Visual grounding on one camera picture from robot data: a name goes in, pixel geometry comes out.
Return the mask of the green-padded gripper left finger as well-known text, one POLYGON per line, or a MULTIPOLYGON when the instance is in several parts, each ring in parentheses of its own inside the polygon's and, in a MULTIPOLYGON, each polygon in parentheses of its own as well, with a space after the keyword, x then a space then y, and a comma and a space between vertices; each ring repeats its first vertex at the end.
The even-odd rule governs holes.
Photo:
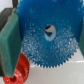
POLYGON ((0 76, 13 76, 20 51, 18 16, 14 9, 5 8, 0 13, 0 76))

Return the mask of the green-padded gripper right finger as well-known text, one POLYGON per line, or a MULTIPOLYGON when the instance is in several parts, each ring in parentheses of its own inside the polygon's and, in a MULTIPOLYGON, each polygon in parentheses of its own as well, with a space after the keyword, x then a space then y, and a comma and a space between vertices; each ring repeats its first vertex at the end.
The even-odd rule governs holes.
POLYGON ((79 48, 84 57, 84 25, 82 26, 82 30, 81 30, 81 35, 80 35, 80 40, 79 40, 79 48))

